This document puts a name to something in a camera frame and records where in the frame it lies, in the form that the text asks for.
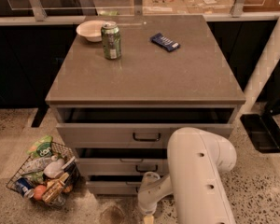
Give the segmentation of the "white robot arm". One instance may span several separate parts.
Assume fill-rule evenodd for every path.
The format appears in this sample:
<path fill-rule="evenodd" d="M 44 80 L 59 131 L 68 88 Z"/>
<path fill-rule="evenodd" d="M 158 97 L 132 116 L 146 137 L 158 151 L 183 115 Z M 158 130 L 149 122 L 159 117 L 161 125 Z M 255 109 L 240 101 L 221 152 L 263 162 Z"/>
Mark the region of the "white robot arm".
<path fill-rule="evenodd" d="M 280 154 L 257 152 L 239 119 L 230 138 L 181 128 L 169 138 L 169 173 L 144 175 L 140 210 L 172 195 L 177 224 L 280 224 Z"/>

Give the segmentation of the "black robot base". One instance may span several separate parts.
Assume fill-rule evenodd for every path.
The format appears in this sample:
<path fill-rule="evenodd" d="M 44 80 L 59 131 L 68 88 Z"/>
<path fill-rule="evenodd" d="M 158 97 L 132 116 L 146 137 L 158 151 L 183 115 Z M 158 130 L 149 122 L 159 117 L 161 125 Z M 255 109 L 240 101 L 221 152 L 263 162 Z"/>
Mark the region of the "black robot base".
<path fill-rule="evenodd" d="M 280 115 L 280 95 L 269 101 L 261 115 L 243 114 L 240 121 L 260 153 L 280 153 L 280 126 L 274 117 Z"/>

